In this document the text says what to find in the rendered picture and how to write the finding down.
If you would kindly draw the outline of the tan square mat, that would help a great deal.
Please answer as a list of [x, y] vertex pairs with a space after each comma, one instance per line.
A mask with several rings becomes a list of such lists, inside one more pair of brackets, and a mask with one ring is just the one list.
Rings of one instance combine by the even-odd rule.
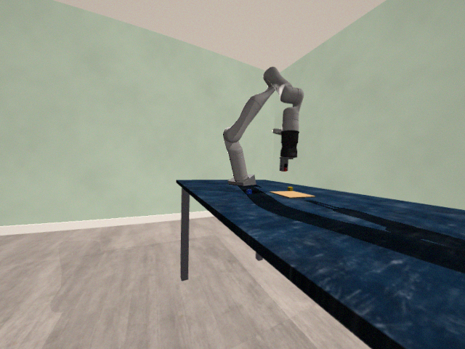
[[306, 198], [306, 197], [315, 197], [305, 193], [299, 193], [296, 191], [270, 191], [270, 193], [277, 194], [279, 196], [284, 196], [287, 198]]

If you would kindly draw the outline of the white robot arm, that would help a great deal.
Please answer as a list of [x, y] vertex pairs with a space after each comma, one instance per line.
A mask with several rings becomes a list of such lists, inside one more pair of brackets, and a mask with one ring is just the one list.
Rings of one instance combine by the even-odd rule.
[[281, 102], [293, 104], [293, 107], [286, 108], [283, 111], [283, 121], [288, 119], [299, 120], [299, 110], [304, 98], [303, 90], [293, 87], [291, 83], [280, 75], [276, 67], [268, 68], [263, 74], [263, 79], [268, 85], [268, 88], [264, 92], [250, 97], [243, 106], [238, 120], [223, 132], [225, 146], [230, 157], [233, 177], [234, 180], [237, 181], [245, 180], [248, 177], [243, 149], [240, 146], [239, 139], [275, 90], [280, 95]]

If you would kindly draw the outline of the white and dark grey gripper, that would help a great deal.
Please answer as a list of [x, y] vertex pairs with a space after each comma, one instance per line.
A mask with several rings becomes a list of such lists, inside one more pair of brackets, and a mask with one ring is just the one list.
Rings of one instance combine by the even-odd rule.
[[296, 119], [285, 120], [282, 124], [282, 132], [281, 129], [273, 129], [272, 133], [281, 135], [280, 171], [284, 171], [284, 166], [287, 167], [288, 171], [288, 160], [297, 158], [299, 121]]

